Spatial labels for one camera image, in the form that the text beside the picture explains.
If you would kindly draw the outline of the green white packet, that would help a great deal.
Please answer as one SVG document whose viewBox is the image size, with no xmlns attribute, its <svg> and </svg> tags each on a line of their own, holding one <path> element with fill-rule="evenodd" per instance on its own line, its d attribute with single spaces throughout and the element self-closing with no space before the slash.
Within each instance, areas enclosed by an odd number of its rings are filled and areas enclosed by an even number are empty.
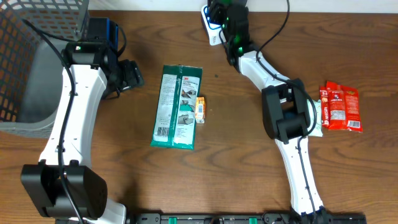
<svg viewBox="0 0 398 224">
<path fill-rule="evenodd" d="M 203 69 L 165 65 L 155 114 L 151 146 L 193 150 L 196 102 Z"/>
</svg>

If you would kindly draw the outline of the small orange white carton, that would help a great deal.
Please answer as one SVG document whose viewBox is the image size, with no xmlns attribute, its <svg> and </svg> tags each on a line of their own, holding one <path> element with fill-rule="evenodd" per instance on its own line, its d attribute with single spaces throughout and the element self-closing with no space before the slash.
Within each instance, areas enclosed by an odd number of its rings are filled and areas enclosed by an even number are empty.
<svg viewBox="0 0 398 224">
<path fill-rule="evenodd" d="M 203 124 L 205 122 L 205 112 L 206 111 L 206 102 L 204 96 L 197 97 L 196 105 L 195 105 L 195 120 L 199 124 Z"/>
</svg>

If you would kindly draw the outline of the narrow red stick packet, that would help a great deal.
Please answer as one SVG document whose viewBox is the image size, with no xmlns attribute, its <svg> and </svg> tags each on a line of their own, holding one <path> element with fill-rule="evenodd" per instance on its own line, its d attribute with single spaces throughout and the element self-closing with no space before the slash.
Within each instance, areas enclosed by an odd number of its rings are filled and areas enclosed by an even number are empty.
<svg viewBox="0 0 398 224">
<path fill-rule="evenodd" d="M 329 104 L 328 104 L 328 91 L 324 86 L 320 87 L 320 101 L 321 101 L 321 112 L 322 112 L 322 126 L 329 128 Z"/>
</svg>

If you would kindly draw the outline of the red snack packet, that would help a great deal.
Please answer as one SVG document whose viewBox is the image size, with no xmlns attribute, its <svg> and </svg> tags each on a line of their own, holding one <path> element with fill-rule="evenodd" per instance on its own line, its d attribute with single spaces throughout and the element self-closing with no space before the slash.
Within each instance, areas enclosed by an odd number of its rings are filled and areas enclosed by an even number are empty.
<svg viewBox="0 0 398 224">
<path fill-rule="evenodd" d="M 329 130 L 363 132 L 356 88 L 327 81 Z"/>
</svg>

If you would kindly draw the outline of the light teal wipes pack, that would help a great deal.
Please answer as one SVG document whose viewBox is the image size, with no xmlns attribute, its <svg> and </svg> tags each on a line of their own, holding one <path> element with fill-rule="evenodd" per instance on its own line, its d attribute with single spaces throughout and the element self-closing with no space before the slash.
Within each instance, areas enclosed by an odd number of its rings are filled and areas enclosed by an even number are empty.
<svg viewBox="0 0 398 224">
<path fill-rule="evenodd" d="M 308 112 L 310 114 L 310 126 L 308 127 L 308 131 L 310 131 L 313 127 L 314 121 L 316 121 L 316 125 L 312 132 L 309 134 L 309 136 L 315 136 L 315 137 L 322 137 L 322 112 L 321 112 L 321 102 L 320 100 L 314 101 L 313 104 L 315 106 L 315 111 L 316 111 L 316 119 L 314 118 L 314 112 L 313 112 L 313 107 L 310 102 L 310 100 L 307 100 L 307 106 L 308 106 Z"/>
</svg>

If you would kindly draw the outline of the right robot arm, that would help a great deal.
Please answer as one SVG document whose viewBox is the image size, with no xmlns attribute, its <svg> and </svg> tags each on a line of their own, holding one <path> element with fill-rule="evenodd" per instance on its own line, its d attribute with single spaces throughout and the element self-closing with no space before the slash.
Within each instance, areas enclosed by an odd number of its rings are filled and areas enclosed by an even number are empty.
<svg viewBox="0 0 398 224">
<path fill-rule="evenodd" d="M 222 45 L 228 63 L 261 92 L 264 129 L 279 148 L 290 185 L 289 223 L 328 223 L 308 155 L 316 107 L 300 79 L 289 79 L 267 62 L 249 34 L 248 14 L 245 1 L 211 0 L 202 20 L 210 42 Z"/>
</svg>

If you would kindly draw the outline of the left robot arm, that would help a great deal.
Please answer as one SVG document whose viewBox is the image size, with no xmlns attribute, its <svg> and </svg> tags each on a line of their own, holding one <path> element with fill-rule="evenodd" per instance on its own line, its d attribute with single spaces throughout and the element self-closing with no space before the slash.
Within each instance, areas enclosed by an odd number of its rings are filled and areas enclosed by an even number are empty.
<svg viewBox="0 0 398 224">
<path fill-rule="evenodd" d="M 121 60 L 124 35 L 106 17 L 89 20 L 87 34 L 56 50 L 62 93 L 49 140 L 21 183 L 40 216 L 57 223 L 131 223 L 127 207 L 108 197 L 106 181 L 91 168 L 91 142 L 101 100 L 142 86 L 137 63 Z"/>
</svg>

